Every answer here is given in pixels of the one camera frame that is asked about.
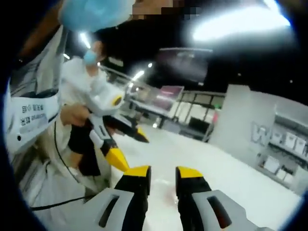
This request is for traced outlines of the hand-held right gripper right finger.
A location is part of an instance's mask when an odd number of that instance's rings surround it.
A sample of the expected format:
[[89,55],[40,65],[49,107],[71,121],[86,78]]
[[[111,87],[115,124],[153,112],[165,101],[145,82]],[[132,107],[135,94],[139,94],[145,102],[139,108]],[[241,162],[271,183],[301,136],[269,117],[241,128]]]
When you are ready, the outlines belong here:
[[220,190],[212,190],[202,173],[178,166],[175,173],[178,212],[184,231],[270,231],[251,222],[246,210]]

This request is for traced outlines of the person's left hand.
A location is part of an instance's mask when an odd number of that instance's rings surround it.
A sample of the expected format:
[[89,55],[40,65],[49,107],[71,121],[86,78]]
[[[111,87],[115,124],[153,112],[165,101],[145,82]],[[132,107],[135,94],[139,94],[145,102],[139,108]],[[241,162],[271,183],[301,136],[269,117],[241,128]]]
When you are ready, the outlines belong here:
[[79,103],[64,105],[60,112],[60,120],[64,126],[74,125],[83,127],[89,116],[89,110]]

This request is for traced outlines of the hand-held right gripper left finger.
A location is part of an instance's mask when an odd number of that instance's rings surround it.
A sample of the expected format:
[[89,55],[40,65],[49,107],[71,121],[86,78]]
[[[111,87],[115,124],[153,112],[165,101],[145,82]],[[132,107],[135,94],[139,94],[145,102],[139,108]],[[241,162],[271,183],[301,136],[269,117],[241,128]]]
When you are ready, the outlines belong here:
[[84,204],[83,231],[141,231],[148,210],[151,167],[128,169],[114,188],[107,188]]

